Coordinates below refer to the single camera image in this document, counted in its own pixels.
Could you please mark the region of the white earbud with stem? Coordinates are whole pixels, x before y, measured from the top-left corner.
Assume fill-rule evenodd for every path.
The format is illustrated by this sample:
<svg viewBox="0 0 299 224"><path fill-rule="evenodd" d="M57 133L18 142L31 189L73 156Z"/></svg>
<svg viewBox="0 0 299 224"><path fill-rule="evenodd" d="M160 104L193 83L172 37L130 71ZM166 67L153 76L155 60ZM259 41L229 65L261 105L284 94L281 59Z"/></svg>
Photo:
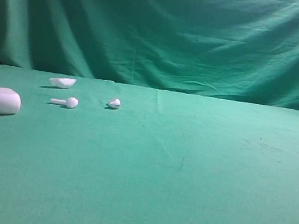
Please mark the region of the white earbud with stem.
<svg viewBox="0 0 299 224"><path fill-rule="evenodd" d="M73 109L78 106L79 101L74 97L68 98L67 100L52 98L50 99L50 104L61 105L65 108Z"/></svg>

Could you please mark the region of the green backdrop cloth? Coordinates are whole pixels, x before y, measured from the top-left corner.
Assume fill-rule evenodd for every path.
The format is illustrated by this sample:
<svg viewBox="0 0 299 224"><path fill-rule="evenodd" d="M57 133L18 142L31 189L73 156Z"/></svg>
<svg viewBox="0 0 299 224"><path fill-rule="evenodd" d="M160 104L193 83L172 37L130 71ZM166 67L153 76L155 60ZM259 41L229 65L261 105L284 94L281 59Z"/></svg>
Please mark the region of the green backdrop cloth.
<svg viewBox="0 0 299 224"><path fill-rule="evenodd" d="M0 0L0 64L299 110L299 0Z"/></svg>

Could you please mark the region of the green table cloth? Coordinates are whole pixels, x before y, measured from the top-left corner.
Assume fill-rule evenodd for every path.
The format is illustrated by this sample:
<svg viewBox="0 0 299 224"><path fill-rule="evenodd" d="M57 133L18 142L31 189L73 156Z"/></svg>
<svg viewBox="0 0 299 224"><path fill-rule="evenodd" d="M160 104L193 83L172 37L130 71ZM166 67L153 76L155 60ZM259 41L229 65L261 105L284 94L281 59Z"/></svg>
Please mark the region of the green table cloth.
<svg viewBox="0 0 299 224"><path fill-rule="evenodd" d="M299 224L298 110L50 76L0 65L0 224Z"/></svg>

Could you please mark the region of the white earbud case lid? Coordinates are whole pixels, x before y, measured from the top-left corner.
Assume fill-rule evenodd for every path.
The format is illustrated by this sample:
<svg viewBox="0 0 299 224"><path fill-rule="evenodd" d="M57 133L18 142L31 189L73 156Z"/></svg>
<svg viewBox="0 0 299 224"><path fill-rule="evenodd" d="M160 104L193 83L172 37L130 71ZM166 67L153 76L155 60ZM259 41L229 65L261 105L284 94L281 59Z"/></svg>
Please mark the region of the white earbud case lid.
<svg viewBox="0 0 299 224"><path fill-rule="evenodd" d="M72 78L49 78L50 83L59 89L68 89L76 83L76 79Z"/></svg>

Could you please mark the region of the small white earbud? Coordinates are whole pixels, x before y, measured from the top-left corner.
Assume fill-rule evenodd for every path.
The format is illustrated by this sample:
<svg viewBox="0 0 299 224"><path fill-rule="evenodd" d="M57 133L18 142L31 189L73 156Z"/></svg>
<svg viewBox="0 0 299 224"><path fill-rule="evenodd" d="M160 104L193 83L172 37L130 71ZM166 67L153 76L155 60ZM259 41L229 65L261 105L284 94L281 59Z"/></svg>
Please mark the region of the small white earbud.
<svg viewBox="0 0 299 224"><path fill-rule="evenodd" d="M107 105L112 109L119 109L121 107L121 101L120 99L112 99L108 101Z"/></svg>

